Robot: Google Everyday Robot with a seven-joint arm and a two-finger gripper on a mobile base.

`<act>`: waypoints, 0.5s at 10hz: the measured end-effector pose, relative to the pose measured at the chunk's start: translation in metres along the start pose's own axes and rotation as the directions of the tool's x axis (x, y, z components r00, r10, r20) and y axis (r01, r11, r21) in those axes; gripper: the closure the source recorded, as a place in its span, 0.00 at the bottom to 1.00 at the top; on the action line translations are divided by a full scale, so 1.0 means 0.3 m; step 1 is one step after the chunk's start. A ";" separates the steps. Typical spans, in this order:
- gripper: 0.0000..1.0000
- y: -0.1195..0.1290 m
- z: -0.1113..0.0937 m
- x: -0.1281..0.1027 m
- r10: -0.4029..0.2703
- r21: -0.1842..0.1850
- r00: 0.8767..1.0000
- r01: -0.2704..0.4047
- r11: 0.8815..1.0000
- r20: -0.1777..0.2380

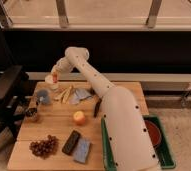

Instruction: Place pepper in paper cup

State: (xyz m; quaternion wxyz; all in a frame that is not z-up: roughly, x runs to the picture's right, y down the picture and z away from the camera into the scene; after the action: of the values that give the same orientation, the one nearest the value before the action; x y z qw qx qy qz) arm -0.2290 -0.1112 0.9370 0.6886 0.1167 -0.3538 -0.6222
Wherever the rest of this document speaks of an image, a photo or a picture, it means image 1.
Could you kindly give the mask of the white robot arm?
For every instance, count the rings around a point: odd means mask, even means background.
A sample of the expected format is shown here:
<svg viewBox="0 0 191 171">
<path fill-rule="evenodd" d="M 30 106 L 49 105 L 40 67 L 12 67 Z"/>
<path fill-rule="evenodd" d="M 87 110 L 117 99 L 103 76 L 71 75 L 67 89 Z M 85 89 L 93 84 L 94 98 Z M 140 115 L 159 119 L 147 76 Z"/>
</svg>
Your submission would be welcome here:
<svg viewBox="0 0 191 171">
<path fill-rule="evenodd" d="M 76 67 L 102 99 L 101 111 L 117 171 L 161 171 L 136 97 L 129 89 L 109 81 L 88 59 L 86 48 L 68 47 L 52 71 L 66 73 Z"/>
</svg>

